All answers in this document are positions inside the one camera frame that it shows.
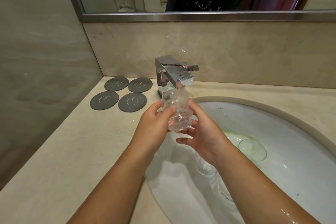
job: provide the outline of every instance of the sink rim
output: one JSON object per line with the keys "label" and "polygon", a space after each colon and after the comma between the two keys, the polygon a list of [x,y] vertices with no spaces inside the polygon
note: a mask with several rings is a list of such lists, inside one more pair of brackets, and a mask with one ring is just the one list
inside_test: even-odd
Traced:
{"label": "sink rim", "polygon": [[250,107],[255,107],[260,110],[269,112],[271,114],[274,114],[276,116],[279,116],[280,118],[294,124],[298,128],[302,129],[304,132],[308,133],[311,137],[313,137],[316,141],[321,143],[323,147],[329,151],[333,156],[336,157],[336,144],[333,143],[328,137],[326,137],[323,133],[318,131],[313,126],[309,125],[308,123],[304,122],[303,120],[285,112],[281,109],[278,109],[276,107],[263,104],[260,102],[252,101],[249,99],[243,99],[243,98],[235,98],[235,97],[227,97],[227,96],[206,96],[206,97],[197,97],[192,98],[195,103],[200,102],[227,102],[227,103],[234,103],[234,104],[242,104],[247,105]]}

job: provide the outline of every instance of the beige marble countertop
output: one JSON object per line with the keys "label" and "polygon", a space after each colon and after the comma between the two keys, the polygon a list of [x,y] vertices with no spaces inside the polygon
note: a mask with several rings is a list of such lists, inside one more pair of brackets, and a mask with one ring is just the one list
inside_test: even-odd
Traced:
{"label": "beige marble countertop", "polygon": [[[0,192],[0,223],[67,222],[115,163],[139,118],[159,97],[153,80],[141,111],[124,113],[118,105],[95,111],[90,100],[104,91],[108,79],[92,89]],[[195,82],[187,90],[197,101],[233,101],[273,112],[305,129],[336,155],[336,90],[211,82]],[[118,92],[120,97],[127,93],[127,88]],[[170,222],[145,181],[131,224],[154,223]]]}

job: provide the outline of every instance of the chrome faucet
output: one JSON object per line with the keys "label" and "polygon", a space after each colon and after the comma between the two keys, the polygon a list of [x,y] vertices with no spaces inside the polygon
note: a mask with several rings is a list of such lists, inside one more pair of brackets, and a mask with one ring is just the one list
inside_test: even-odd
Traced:
{"label": "chrome faucet", "polygon": [[158,95],[168,90],[179,89],[194,83],[192,71],[199,71],[198,65],[189,66],[186,62],[179,63],[173,56],[155,59]]}

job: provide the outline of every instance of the coaster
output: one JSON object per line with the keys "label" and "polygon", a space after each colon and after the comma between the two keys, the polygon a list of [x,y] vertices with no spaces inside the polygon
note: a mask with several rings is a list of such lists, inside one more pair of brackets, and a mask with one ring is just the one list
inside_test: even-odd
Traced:
{"label": "coaster", "polygon": [[119,100],[119,95],[114,91],[104,91],[95,95],[91,101],[90,106],[94,110],[106,110],[114,106]]}
{"label": "coaster", "polygon": [[105,90],[119,91],[127,87],[129,80],[126,77],[118,76],[105,82]]}
{"label": "coaster", "polygon": [[123,96],[118,107],[123,112],[136,112],[142,109],[147,103],[147,98],[141,93],[129,93]]}
{"label": "coaster", "polygon": [[152,86],[153,82],[151,80],[145,77],[141,77],[131,81],[128,85],[128,89],[129,91],[140,93],[150,90]]}

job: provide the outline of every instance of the backsplash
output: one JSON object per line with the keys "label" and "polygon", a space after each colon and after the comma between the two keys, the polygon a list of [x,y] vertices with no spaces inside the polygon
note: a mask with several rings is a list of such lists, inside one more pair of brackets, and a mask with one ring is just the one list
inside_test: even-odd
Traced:
{"label": "backsplash", "polygon": [[199,65],[196,81],[336,88],[336,24],[84,23],[106,76],[156,78],[154,59]]}

